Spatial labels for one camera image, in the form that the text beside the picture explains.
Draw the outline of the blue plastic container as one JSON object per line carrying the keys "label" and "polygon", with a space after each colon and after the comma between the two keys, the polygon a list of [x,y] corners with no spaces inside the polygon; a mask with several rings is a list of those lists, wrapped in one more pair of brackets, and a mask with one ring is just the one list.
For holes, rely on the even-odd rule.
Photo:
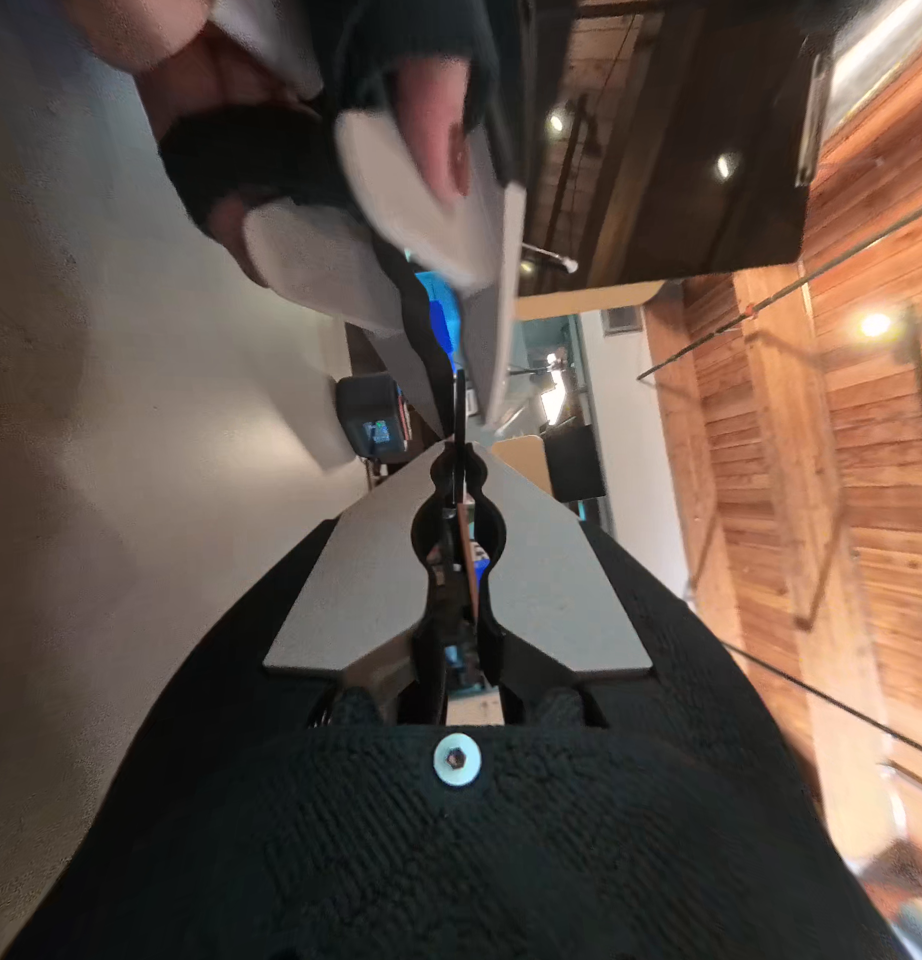
{"label": "blue plastic container", "polygon": [[421,270],[416,273],[429,299],[431,328],[444,352],[455,363],[460,349],[462,317],[454,291],[437,272]]}

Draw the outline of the person's left hand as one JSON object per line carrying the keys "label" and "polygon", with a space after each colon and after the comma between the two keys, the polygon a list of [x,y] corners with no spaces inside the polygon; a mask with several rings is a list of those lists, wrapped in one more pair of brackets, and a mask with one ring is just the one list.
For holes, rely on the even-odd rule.
{"label": "person's left hand", "polygon": [[279,297],[353,316],[369,227],[443,240],[499,75],[485,2],[65,2],[131,75],[188,215]]}

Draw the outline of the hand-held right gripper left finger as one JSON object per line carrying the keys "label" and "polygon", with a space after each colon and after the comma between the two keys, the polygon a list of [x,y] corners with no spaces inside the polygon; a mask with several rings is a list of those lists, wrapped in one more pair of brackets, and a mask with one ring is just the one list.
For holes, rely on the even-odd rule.
{"label": "hand-held right gripper left finger", "polygon": [[367,690],[402,723],[442,723],[439,602],[454,566],[454,444],[407,463],[337,519],[263,660]]}

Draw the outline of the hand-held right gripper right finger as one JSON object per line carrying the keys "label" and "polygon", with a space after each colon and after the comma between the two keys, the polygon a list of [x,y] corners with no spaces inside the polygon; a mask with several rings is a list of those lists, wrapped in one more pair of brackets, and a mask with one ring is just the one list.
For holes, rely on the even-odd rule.
{"label": "hand-held right gripper right finger", "polygon": [[466,449],[475,538],[490,561],[479,582],[481,666],[502,722],[522,723],[554,690],[649,678],[654,665],[583,522],[476,442]]}

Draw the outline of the black glossy square plate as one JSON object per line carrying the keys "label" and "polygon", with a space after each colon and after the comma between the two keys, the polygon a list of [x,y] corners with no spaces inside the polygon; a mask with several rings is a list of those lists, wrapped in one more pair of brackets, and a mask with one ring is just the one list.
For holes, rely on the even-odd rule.
{"label": "black glossy square plate", "polygon": [[452,446],[454,467],[452,498],[454,519],[457,527],[457,551],[462,559],[467,581],[467,596],[470,621],[478,623],[479,584],[470,536],[470,519],[467,510],[467,381],[465,371],[459,368],[454,378],[454,432]]}

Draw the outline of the black charging case with display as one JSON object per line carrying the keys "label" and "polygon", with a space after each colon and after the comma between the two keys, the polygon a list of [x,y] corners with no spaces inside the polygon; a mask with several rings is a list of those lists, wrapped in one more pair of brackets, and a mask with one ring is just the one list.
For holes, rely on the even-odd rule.
{"label": "black charging case with display", "polygon": [[389,373],[351,375],[338,381],[335,410],[357,456],[383,464],[404,460],[410,421],[402,393]]}

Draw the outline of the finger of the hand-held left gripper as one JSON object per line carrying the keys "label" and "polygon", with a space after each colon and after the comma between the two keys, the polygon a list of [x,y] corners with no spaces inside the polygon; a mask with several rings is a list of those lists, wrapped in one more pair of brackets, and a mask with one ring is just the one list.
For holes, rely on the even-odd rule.
{"label": "finger of the hand-held left gripper", "polygon": [[497,226],[499,246],[486,286],[463,294],[461,340],[467,383],[473,388],[482,424],[497,430],[505,418],[508,363],[515,325],[526,189],[519,182],[504,187]]}
{"label": "finger of the hand-held left gripper", "polygon": [[369,243],[364,330],[408,402],[441,439],[454,433],[454,370],[431,325],[430,299],[401,248]]}

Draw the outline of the metal ceiling rod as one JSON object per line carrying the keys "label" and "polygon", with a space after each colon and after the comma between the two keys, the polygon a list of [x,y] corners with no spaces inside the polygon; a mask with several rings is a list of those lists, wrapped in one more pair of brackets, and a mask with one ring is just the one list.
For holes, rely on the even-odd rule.
{"label": "metal ceiling rod", "polygon": [[697,337],[689,343],[675,352],[665,357],[659,363],[650,366],[643,372],[637,375],[635,382],[641,383],[647,380],[648,378],[653,377],[660,371],[670,367],[671,365],[679,362],[684,357],[689,354],[694,353],[697,349],[702,346],[705,346],[714,339],[723,336],[732,330],[739,328],[742,323],[746,320],[753,320],[757,318],[764,310],[770,306],[775,306],[780,303],[791,294],[794,294],[797,291],[802,290],[804,287],[808,286],[811,282],[819,279],[830,271],[846,264],[851,259],[856,258],[873,247],[880,244],[882,241],[893,237],[895,234],[898,234],[902,231],[905,231],[907,228],[919,222],[922,219],[922,205],[915,208],[913,211],[907,213],[906,215],[899,218],[897,221],[892,222],[887,227],[878,231],[877,233],[853,244],[848,247],[837,256],[830,258],[827,262],[823,263],[821,266],[816,269],[807,272],[799,276],[796,280],[784,285],[779,288],[774,293],[766,296],[763,299],[749,303],[743,311],[741,311],[736,317],[732,318],[729,321],[721,323],[719,326],[707,332],[707,334]]}
{"label": "metal ceiling rod", "polygon": [[885,735],[887,738],[890,738],[896,743],[902,744],[915,752],[922,755],[922,743],[916,741],[910,736],[894,729],[887,724],[876,720],[874,717],[869,714],[863,713],[862,711],[856,709],[855,707],[836,699],[827,692],[819,690],[814,685],[805,682],[804,680],[794,677],[788,672],[779,669],[779,667],[774,666],[764,660],[763,658],[751,654],[750,652],[741,649],[740,647],[724,641],[719,641],[721,645],[727,649],[731,654],[742,657],[744,660],[749,662],[749,664],[759,667],[760,669],[772,674],[773,676],[787,682],[791,686],[802,690],[806,694],[814,697],[815,699],[827,704],[828,706],[839,710],[843,714],[851,716],[853,719],[864,723],[865,725],[877,730],[880,734]]}

